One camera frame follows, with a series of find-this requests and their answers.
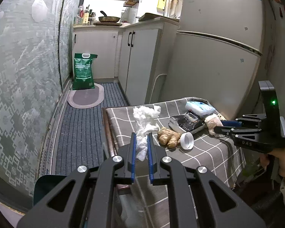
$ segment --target refrigerator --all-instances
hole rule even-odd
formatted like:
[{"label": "refrigerator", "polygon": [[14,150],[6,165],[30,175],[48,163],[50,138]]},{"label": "refrigerator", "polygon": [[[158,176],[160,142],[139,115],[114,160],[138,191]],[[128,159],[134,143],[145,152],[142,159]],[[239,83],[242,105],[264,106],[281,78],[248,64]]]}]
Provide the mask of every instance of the refrigerator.
[{"label": "refrigerator", "polygon": [[184,0],[160,101],[200,97],[226,119],[246,112],[267,74],[264,10],[263,0]]}]

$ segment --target ginger root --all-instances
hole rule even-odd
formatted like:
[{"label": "ginger root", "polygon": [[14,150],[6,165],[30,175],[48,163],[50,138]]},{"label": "ginger root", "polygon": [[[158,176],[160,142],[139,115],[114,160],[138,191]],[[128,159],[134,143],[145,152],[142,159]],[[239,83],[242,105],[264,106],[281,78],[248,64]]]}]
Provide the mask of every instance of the ginger root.
[{"label": "ginger root", "polygon": [[177,145],[177,142],[180,138],[181,134],[176,133],[173,130],[162,127],[160,131],[157,133],[158,141],[161,145],[167,145],[168,148],[174,148]]}]

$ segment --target silver screw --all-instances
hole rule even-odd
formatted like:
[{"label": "silver screw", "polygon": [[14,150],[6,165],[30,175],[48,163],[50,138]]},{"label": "silver screw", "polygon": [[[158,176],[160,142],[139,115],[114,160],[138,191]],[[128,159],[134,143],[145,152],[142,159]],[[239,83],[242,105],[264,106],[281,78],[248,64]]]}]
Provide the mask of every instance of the silver screw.
[{"label": "silver screw", "polygon": [[116,156],[113,157],[113,161],[120,162],[120,161],[122,161],[122,157],[119,156],[119,155],[116,155]]},{"label": "silver screw", "polygon": [[86,172],[87,171],[87,167],[85,165],[81,165],[81,166],[78,166],[77,170],[80,172],[80,173],[83,173],[83,172]]},{"label": "silver screw", "polygon": [[198,172],[199,172],[199,173],[206,173],[206,172],[207,172],[207,168],[206,168],[205,166],[200,166],[200,167],[198,168]]},{"label": "silver screw", "polygon": [[170,163],[172,161],[172,159],[169,156],[165,156],[162,158],[162,161],[165,163]]}]

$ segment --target human hand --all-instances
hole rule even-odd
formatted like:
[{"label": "human hand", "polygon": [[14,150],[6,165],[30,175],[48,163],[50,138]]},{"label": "human hand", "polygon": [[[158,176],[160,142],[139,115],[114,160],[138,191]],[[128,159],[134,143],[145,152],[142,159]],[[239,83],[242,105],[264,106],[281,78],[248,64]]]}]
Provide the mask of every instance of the human hand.
[{"label": "human hand", "polygon": [[[285,178],[285,148],[276,148],[269,154],[277,157],[279,159],[280,169],[279,175]],[[267,154],[260,155],[260,163],[265,168],[269,164],[269,159]]]}]

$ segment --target blue and white tissue package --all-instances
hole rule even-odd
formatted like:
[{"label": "blue and white tissue package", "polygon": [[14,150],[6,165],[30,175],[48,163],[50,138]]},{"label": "blue and white tissue package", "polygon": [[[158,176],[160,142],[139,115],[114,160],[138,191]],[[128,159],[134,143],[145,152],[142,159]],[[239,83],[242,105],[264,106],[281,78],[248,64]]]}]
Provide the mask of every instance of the blue and white tissue package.
[{"label": "blue and white tissue package", "polygon": [[203,102],[188,101],[185,109],[198,115],[200,118],[207,117],[215,112],[215,108]]}]

